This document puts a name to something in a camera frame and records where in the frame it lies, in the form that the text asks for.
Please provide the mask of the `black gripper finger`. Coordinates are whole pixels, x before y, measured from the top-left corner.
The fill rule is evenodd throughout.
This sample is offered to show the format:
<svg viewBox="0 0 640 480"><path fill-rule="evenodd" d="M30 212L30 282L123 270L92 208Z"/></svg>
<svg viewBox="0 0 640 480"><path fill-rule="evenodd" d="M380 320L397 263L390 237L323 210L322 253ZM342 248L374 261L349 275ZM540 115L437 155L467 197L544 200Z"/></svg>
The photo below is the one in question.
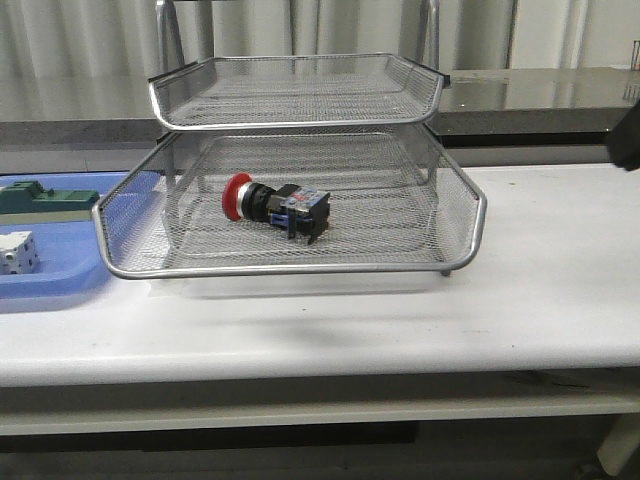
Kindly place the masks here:
<svg viewBox="0 0 640 480"><path fill-rule="evenodd" d="M640 165L640 103L637 102L609 132L606 148L613 165L635 171Z"/></svg>

